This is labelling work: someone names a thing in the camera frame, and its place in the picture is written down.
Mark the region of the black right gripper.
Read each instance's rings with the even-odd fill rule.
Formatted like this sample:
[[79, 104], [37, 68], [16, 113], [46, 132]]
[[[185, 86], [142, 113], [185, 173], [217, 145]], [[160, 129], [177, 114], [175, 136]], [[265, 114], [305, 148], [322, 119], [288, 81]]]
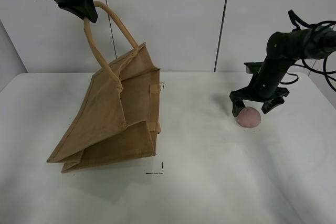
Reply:
[[289, 61], [246, 62], [246, 72], [252, 74], [248, 86], [230, 93], [233, 116], [246, 107], [243, 100], [262, 102], [263, 114], [284, 104], [283, 97], [289, 94], [286, 88], [278, 88], [290, 67]]

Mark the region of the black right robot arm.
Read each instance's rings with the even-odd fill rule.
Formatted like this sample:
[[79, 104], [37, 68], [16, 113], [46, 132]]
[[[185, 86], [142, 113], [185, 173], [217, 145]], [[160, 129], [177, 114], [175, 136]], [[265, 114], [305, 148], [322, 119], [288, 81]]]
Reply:
[[284, 104], [289, 91], [280, 88], [279, 84], [289, 68], [298, 60], [325, 59], [333, 52], [335, 31], [330, 27], [272, 34], [264, 61], [244, 63], [247, 72], [253, 76], [248, 86], [230, 93], [233, 116], [237, 117], [245, 108], [245, 100], [263, 103], [261, 110], [264, 114]]

